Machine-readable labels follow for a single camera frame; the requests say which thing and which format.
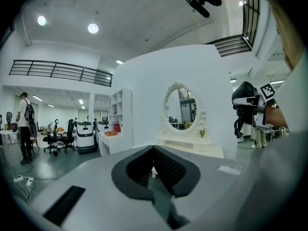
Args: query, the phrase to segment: small potted plant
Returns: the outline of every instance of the small potted plant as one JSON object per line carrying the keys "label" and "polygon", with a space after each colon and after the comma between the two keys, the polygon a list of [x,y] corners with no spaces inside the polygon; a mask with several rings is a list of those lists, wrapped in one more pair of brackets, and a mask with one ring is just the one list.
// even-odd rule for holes
{"label": "small potted plant", "polygon": [[207,130],[205,130],[205,127],[203,127],[203,129],[200,129],[200,130],[199,130],[200,137],[201,137],[201,138],[204,138],[204,135],[205,135],[206,132],[207,132]]}

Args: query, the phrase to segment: white robot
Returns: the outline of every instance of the white robot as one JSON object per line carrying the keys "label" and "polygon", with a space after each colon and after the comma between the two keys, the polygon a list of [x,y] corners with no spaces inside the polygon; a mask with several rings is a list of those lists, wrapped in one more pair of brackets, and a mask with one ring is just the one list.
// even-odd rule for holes
{"label": "white robot", "polygon": [[77,151],[79,154],[95,152],[97,150],[93,125],[89,121],[77,122]]}

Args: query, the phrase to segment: orange box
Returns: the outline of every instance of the orange box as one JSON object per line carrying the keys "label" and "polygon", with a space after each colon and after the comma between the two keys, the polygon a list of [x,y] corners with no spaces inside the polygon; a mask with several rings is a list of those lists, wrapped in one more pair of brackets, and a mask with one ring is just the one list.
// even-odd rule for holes
{"label": "orange box", "polygon": [[117,131],[109,131],[104,133],[106,136],[115,136],[117,135]]}

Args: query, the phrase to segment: vr headset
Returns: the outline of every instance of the vr headset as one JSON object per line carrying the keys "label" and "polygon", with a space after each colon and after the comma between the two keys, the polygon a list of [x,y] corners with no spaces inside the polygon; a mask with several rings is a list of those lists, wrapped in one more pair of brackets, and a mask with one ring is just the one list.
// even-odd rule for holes
{"label": "vr headset", "polygon": [[220,6],[222,4],[221,0],[186,0],[186,2],[205,18],[210,16],[210,13],[203,7],[205,2],[209,2],[214,6]]}

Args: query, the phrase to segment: fluorescent light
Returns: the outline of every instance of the fluorescent light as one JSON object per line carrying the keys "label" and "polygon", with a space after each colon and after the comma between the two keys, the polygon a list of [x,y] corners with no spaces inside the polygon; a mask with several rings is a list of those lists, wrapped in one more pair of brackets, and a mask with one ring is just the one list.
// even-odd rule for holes
{"label": "fluorescent light", "polygon": [[283,83],[284,80],[279,80],[279,81],[274,81],[274,82],[271,82],[272,85],[275,85],[275,84],[280,84],[280,83]]}
{"label": "fluorescent light", "polygon": [[41,25],[41,26],[46,24],[46,19],[45,19],[44,16],[41,15],[41,16],[38,17],[38,24]]}
{"label": "fluorescent light", "polygon": [[41,102],[43,102],[43,100],[42,99],[40,99],[40,98],[38,98],[37,96],[35,96],[35,95],[32,95],[34,98],[36,98],[36,99],[38,99],[38,100],[40,100]]}
{"label": "fluorescent light", "polygon": [[97,33],[98,32],[98,26],[96,24],[92,23],[88,26],[88,31],[90,33]]}

